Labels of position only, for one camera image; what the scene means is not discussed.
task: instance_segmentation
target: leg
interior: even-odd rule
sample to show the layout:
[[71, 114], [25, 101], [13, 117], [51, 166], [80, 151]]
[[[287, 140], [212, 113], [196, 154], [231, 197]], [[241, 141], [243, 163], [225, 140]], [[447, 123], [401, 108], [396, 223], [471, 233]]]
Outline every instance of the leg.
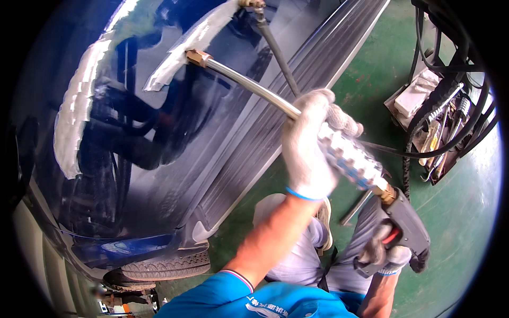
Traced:
[[359, 213], [357, 225], [350, 243], [339, 255], [327, 274], [329, 290], [366, 294], [372, 276], [364, 278], [353, 268], [353, 259], [373, 235], [373, 229], [387, 214], [382, 210], [380, 198], [373, 196]]
[[[281, 193], [271, 194], [257, 203], [254, 210], [253, 225], [256, 226], [285, 200]], [[281, 263], [271, 269], [267, 276], [273, 280], [292, 284], [316, 286], [322, 277], [320, 259], [315, 247], [322, 246], [327, 240], [325, 226], [312, 218], [306, 231], [292, 248], [291, 253]]]

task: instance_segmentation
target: hand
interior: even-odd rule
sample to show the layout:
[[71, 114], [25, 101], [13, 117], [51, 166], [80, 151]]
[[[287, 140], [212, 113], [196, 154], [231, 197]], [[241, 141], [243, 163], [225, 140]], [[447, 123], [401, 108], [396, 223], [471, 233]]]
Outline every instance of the hand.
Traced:
[[285, 159], [291, 194], [307, 200], [322, 200], [334, 190], [339, 174], [327, 163], [318, 143], [318, 133], [327, 121], [335, 130], [358, 137], [363, 127], [334, 105], [334, 93], [328, 89], [311, 91], [295, 102], [302, 111], [295, 122], [283, 127], [282, 153]]
[[396, 245], [389, 250], [385, 249], [383, 240], [387, 238], [392, 231], [392, 225], [389, 221], [383, 220], [373, 231], [373, 236], [366, 243], [359, 253], [359, 262], [380, 264], [389, 262], [379, 274], [388, 276], [395, 274], [410, 262], [412, 252], [408, 247]]

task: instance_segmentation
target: blue glove cuff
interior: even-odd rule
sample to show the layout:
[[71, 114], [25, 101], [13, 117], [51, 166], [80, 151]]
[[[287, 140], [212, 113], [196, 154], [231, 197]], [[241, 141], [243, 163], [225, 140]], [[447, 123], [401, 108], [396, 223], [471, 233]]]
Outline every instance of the blue glove cuff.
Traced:
[[308, 200], [308, 201], [322, 201], [323, 199], [325, 198], [321, 198], [321, 199], [312, 199], [312, 198], [309, 198], [307, 196], [303, 196], [301, 194], [298, 194], [297, 192], [293, 191], [292, 189], [290, 189], [289, 187], [286, 187], [286, 190], [288, 191], [289, 194], [291, 195], [294, 195], [296, 196], [297, 198], [300, 198], [300, 199], [304, 199], [304, 200]]

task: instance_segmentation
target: blue sleeve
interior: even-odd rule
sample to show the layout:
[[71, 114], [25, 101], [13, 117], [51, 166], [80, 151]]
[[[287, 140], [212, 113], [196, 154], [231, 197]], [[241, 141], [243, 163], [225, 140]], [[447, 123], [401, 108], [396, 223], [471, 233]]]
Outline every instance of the blue sleeve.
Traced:
[[231, 303], [253, 292], [252, 285], [233, 271], [220, 271], [202, 284], [173, 298], [157, 316], [195, 316], [202, 311]]

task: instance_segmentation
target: brass fitting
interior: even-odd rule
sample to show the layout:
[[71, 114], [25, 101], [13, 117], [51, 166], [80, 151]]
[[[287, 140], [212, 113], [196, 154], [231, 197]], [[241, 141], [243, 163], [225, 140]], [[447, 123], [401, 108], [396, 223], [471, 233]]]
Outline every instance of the brass fitting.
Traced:
[[239, 0], [239, 6], [241, 7], [253, 7], [253, 8], [264, 8], [267, 5], [263, 0]]
[[390, 206], [396, 200], [396, 190], [384, 179], [377, 180], [377, 186], [373, 188], [373, 194], [382, 199], [382, 204]]
[[196, 64], [196, 65], [201, 66], [203, 68], [207, 67], [207, 60], [208, 59], [214, 59], [211, 55], [206, 54], [205, 52], [202, 52], [202, 51], [196, 50], [196, 49], [186, 51], [186, 57], [193, 64]]

